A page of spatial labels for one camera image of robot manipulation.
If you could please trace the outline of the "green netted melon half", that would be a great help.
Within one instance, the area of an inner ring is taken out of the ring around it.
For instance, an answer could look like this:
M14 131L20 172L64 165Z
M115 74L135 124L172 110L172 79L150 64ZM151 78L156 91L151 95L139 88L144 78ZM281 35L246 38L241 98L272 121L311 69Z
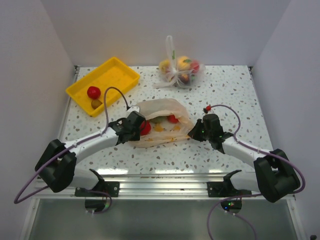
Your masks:
M154 124L160 124L167 120L167 116L157 116L155 118L150 119L149 121Z

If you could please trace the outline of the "red apple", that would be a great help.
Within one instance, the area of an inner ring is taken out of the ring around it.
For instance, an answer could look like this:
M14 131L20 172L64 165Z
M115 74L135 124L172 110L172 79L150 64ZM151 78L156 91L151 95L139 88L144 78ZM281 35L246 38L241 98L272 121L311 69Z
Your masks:
M177 124L179 122L179 119L176 118L174 115L167 116L167 120L172 124Z

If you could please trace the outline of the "small red fruit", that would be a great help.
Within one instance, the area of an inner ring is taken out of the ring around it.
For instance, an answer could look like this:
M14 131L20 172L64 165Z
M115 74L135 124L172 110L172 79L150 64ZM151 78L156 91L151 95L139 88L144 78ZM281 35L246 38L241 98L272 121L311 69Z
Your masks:
M93 100L98 99L101 96L101 90L96 86L90 86L86 93L87 96Z

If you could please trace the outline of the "orange banana print plastic bag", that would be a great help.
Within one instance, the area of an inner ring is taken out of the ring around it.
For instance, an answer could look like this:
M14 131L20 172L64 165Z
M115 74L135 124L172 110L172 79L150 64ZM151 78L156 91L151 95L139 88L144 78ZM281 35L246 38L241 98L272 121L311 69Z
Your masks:
M151 131L141 136L139 141L130 141L129 144L136 148L148 148L171 142L184 141L189 136L189 131L194 124L190 120L187 109L173 98L162 98L142 101L136 104L140 107L140 114L149 121ZM168 120L161 123L152 123L150 119L158 116L174 115L179 122L172 124Z

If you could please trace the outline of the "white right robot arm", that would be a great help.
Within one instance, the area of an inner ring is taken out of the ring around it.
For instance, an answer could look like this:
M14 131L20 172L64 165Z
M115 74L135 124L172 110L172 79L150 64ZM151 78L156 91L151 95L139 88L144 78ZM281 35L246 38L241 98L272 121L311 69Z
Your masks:
M223 130L216 114L207 114L198 119L188 136L199 142L208 141L214 150L254 168L253 172L235 170L225 175L221 182L209 182L207 186L210 197L237 198L257 192L274 203L305 188L304 177L289 162L283 150L258 149L240 141L234 134Z

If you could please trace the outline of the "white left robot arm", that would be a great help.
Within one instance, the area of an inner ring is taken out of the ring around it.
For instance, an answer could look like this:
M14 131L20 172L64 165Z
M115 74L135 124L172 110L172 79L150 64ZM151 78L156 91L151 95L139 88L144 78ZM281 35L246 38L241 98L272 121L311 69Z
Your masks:
M35 166L36 174L46 183L44 189L59 193L74 187L87 195L108 197L103 177L92 169L78 169L77 164L105 148L140 140L140 127L146 122L143 115L132 111L86 137L67 142L52 140Z

